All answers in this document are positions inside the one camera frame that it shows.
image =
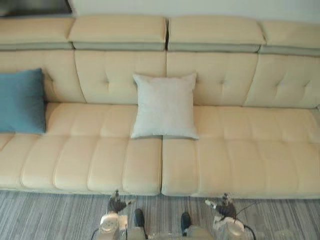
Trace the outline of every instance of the gray carpet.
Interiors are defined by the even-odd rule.
[[[125,200],[132,196],[122,197]],[[0,191],[0,240],[89,240],[105,214],[109,196],[59,195]],[[237,210],[256,200],[236,200]],[[258,200],[238,216],[256,232],[257,239],[319,240],[320,200]],[[188,211],[195,225],[212,230],[216,215],[204,198],[138,197],[122,214],[141,208],[149,235],[180,233],[180,216]]]

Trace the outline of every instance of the wall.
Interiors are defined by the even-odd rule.
[[[233,15],[320,23],[320,0],[70,0],[78,15]]]

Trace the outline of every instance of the blue pillow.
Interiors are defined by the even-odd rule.
[[[0,73],[0,133],[44,133],[44,96],[41,68]]]

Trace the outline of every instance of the sofa cushion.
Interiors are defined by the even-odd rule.
[[[78,16],[69,35],[76,49],[162,51],[166,20],[162,16]]]
[[[320,105],[320,58],[259,54],[246,107],[315,108]]]
[[[85,102],[72,50],[1,51],[0,63],[0,73],[41,68],[49,102]]]
[[[49,103],[47,133],[0,134],[0,188],[156,195],[161,138],[130,139],[137,106]]]
[[[254,19],[177,16],[169,20],[169,51],[256,53],[265,40]]]
[[[194,104],[242,106],[255,75],[254,53],[168,52],[167,77],[196,73]]]
[[[197,139],[194,88],[197,74],[152,77],[134,74],[138,111],[131,137],[176,136]]]
[[[133,74],[166,76],[166,52],[92,51],[74,53],[77,75],[87,103],[136,105]]]
[[[0,133],[42,134],[45,131],[41,69],[0,73]]]
[[[266,40],[260,53],[320,56],[320,24],[265,20],[260,25]]]
[[[0,50],[72,49],[72,17],[0,19]]]
[[[163,137],[163,194],[320,197],[320,125],[310,110],[195,106],[194,121],[199,140]]]

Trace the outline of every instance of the throw pillow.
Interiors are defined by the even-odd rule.
[[[46,131],[41,69],[0,73],[0,133]]]
[[[184,77],[151,77],[134,74],[138,111],[132,138],[175,136],[198,139],[194,125],[196,74]]]

